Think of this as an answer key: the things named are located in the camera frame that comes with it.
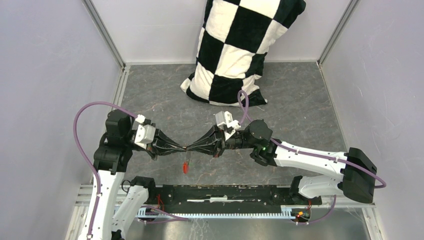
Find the metal key holder red handle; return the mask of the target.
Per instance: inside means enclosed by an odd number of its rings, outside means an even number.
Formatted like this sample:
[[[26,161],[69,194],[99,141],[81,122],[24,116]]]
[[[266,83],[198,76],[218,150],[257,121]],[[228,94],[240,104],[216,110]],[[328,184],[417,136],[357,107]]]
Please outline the metal key holder red handle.
[[[186,152],[185,152],[186,155],[185,155],[185,159],[184,159],[184,162],[183,162],[183,165],[182,165],[182,171],[183,171],[184,174],[187,174],[190,170],[190,162],[191,162],[191,153],[192,152],[190,150],[189,145],[187,145],[185,147],[185,150],[186,150]]]

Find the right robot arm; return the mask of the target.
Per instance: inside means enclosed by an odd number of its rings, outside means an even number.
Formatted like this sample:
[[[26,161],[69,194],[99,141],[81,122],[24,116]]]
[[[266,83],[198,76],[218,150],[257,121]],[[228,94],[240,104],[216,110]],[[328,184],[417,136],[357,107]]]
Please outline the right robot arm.
[[[316,173],[314,177],[293,179],[288,196],[295,204],[327,195],[344,195],[363,204],[374,201],[377,167],[361,149],[331,152],[289,144],[272,138],[273,131],[263,120],[254,120],[245,129],[239,127],[237,121],[214,125],[186,150],[217,158],[225,150],[251,149],[250,157],[261,166]]]

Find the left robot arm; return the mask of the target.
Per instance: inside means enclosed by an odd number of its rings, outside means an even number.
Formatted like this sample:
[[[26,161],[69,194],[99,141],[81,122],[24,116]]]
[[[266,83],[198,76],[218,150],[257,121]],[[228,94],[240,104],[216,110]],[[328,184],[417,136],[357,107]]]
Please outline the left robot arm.
[[[80,240],[122,240],[142,205],[157,198],[153,178],[136,176],[123,203],[115,208],[119,188],[134,151],[146,152],[152,159],[186,148],[179,145],[143,115],[115,109],[108,113],[106,132],[93,154],[90,167],[94,183]]]

